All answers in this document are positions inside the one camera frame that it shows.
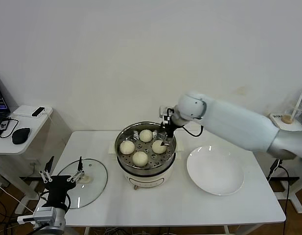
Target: black cable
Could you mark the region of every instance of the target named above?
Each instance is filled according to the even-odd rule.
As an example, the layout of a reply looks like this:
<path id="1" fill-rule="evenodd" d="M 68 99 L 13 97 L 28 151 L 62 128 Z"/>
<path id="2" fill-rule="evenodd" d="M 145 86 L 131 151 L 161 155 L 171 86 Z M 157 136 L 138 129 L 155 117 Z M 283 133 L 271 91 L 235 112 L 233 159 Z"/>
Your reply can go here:
<path id="1" fill-rule="evenodd" d="M 66 194 L 67 198 L 68 198 L 68 207 L 67 207 L 67 211 L 70 209 L 70 206 L 71 206 L 71 199 L 68 195 L 68 193 Z"/>
<path id="2" fill-rule="evenodd" d="M 199 137 L 202 133 L 203 133 L 203 129 L 204 129 L 204 126 L 201 126 L 201 132 L 198 134 L 198 135 L 194 135 L 192 134 L 191 132 L 189 132 L 187 129 L 185 129 L 185 127 L 183 126 L 182 127 L 185 131 L 188 132 L 188 134 L 192 135 L 193 137 Z"/>
<path id="3" fill-rule="evenodd" d="M 289 173 L 288 171 L 283 167 L 283 166 L 279 166 L 279 168 L 283 169 L 288 176 L 288 191 L 287 191 L 287 199 L 286 199 L 286 206 L 284 208 L 284 215 L 286 216 L 286 220 L 283 223 L 283 235 L 285 235 L 285 229 L 286 229 L 286 221 L 287 221 L 287 205 L 288 205 L 288 199 L 289 199 L 289 191 L 290 191 L 290 180 L 289 180 Z"/>
<path id="4" fill-rule="evenodd" d="M 35 229 L 35 230 L 29 232 L 27 235 L 32 235 L 32 234 L 34 234 L 35 232 L 41 230 L 42 228 L 44 228 L 44 227 L 46 227 L 46 226 L 48 226 L 48 225 L 49 225 L 49 224 L 44 224 L 44 225 L 38 227 L 37 229 Z"/>
<path id="5" fill-rule="evenodd" d="M 26 177 L 23 179 L 23 181 L 26 180 L 28 177 L 32 176 L 32 175 L 34 174 L 34 171 L 35 171 L 35 165 L 33 165 L 33 171 L 32 171 L 32 173 L 31 173 L 30 175 L 26 176 Z"/>
<path id="6" fill-rule="evenodd" d="M 40 194 L 40 197 L 42 197 L 43 195 L 45 195 L 45 194 L 47 194 L 47 193 L 49 193 L 49 191 L 45 191 L 45 192 L 41 193 L 41 194 Z"/>
<path id="7" fill-rule="evenodd" d="M 45 195 L 45 194 L 47 194 L 47 193 L 49 193 L 49 191 L 45 191 L 45 192 L 41 193 L 41 194 L 39 195 L 39 197 L 47 201 L 46 198 L 42 197 L 43 195 Z M 66 210 L 66 213 L 67 213 L 67 211 L 68 211 L 68 210 L 70 209 L 70 207 L 71 207 L 71 198 L 69 197 L 68 193 L 66 194 L 66 197 L 68 198 L 68 207 L 67 207 L 67 210 Z"/>
<path id="8" fill-rule="evenodd" d="M 16 126 L 17 126 L 18 123 L 19 123 L 19 121 L 18 121 L 17 119 L 12 119 L 12 118 L 10 118 L 10 117 L 8 117 L 7 119 L 8 119 L 8 121 L 13 120 L 13 121 L 16 121 L 17 123 L 16 123 L 16 125 L 14 126 L 13 130 L 11 131 L 11 133 L 8 134 L 8 136 L 1 136 L 2 133 L 3 133 L 4 131 L 0 130 L 0 138 L 2 138 L 2 139 L 5 139 L 5 138 L 7 138 L 7 137 L 10 137 L 10 135 L 14 132 Z"/>
<path id="9" fill-rule="evenodd" d="M 0 201 L 0 204 L 3 206 L 4 211 L 5 211 L 5 214 L 0 212 L 0 214 L 4 216 L 4 219 L 0 222 L 0 225 L 2 225 L 5 221 L 5 219 L 7 218 L 7 209 L 6 209 L 6 206 L 1 201 Z"/>

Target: computer mouse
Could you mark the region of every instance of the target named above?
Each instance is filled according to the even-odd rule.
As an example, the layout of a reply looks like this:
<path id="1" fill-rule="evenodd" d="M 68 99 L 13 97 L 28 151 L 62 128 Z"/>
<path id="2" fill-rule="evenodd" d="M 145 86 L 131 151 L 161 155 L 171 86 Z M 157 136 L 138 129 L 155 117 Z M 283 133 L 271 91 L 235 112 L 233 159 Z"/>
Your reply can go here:
<path id="1" fill-rule="evenodd" d="M 26 142 L 26 140 L 28 139 L 29 132 L 30 128 L 28 127 L 16 130 L 12 135 L 12 142 L 14 144 L 21 144 Z"/>

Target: white robotic arm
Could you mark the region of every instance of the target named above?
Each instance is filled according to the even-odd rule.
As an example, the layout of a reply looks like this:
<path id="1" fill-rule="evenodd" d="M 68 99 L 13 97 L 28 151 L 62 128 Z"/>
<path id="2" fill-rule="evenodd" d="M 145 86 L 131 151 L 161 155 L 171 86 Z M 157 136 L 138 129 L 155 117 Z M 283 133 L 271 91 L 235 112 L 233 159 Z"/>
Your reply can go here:
<path id="1" fill-rule="evenodd" d="M 243 149 L 268 152 L 278 159 L 302 158 L 302 131 L 279 130 L 267 117 L 237 105 L 189 92 L 173 110 L 164 144 L 171 132 L 194 121 Z"/>

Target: white desk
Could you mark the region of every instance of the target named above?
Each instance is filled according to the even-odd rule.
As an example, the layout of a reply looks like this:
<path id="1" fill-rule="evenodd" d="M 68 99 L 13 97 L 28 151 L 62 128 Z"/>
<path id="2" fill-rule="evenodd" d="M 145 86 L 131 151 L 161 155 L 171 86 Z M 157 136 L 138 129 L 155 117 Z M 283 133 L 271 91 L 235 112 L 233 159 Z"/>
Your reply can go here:
<path id="1" fill-rule="evenodd" d="M 43 127 L 48 116 L 51 115 L 52 111 L 53 109 L 51 107 L 47 107 L 47 114 L 42 114 L 38 118 L 22 117 L 11 114 L 11 118 L 17 119 L 19 121 L 15 130 L 24 127 L 30 128 L 28 139 L 25 143 L 13 144 L 11 136 L 5 139 L 0 138 L 0 175 L 4 176 L 10 183 L 12 183 L 15 187 L 17 187 L 20 191 L 25 194 L 25 197 L 22 199 L 22 203 L 24 204 L 26 204 L 30 199 L 37 199 L 37 193 L 34 191 L 37 182 L 32 182 L 30 186 L 23 182 L 18 177 L 18 175 L 15 175 L 13 169 L 11 168 L 11 165 L 4 159 L 4 155 L 20 155 L 24 153 L 28 149 L 33 139 L 38 134 L 39 130 Z M 3 136 L 8 135 L 14 128 L 15 124 L 15 121 L 11 121 L 8 125 L 7 130 L 3 133 Z M 23 207 L 20 206 L 16 209 L 15 213 L 22 213 L 22 211 Z"/>
<path id="2" fill-rule="evenodd" d="M 48 115 L 51 115 L 51 113 L 53 112 L 53 109 L 51 107 L 47 107 L 46 111 L 47 114 L 42 114 L 38 118 L 15 116 L 12 114 L 10 116 L 11 118 L 19 120 L 19 124 L 17 125 L 15 130 L 29 127 L 30 133 L 27 141 L 22 144 L 13 144 L 11 136 L 5 139 L 0 138 L 0 155 L 19 155 L 24 153 L 38 134 L 39 130 L 43 127 L 48 118 Z M 2 135 L 8 135 L 12 131 L 15 124 L 15 121 L 11 121 L 8 125 L 7 130 Z"/>
<path id="3" fill-rule="evenodd" d="M 108 154 L 118 132 L 74 132 L 53 174 L 69 163 L 83 158 L 100 160 L 108 172 L 105 190 L 91 204 L 66 214 L 67 226 L 86 227 L 151 227 L 247 225 L 239 232 L 246 234 L 264 223 L 285 220 L 284 213 L 252 152 L 236 147 L 204 131 L 199 138 L 177 131 L 184 152 L 176 160 L 169 180 L 149 189 L 133 186 L 125 180 L 117 160 Z M 221 145 L 238 155 L 245 173 L 240 191 L 230 196 L 215 196 L 198 188 L 186 170 L 191 150 L 202 145 Z M 40 200 L 37 207 L 45 203 Z"/>

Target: white wall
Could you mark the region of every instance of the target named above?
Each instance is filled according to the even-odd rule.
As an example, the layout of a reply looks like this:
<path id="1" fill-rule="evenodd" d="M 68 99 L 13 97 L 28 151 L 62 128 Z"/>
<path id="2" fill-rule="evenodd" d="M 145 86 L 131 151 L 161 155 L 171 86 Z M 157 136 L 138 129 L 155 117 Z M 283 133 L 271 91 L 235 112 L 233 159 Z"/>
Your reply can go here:
<path id="1" fill-rule="evenodd" d="M 198 90 L 267 114 L 302 88 L 302 0 L 0 0 L 0 78 L 72 130 Z"/>

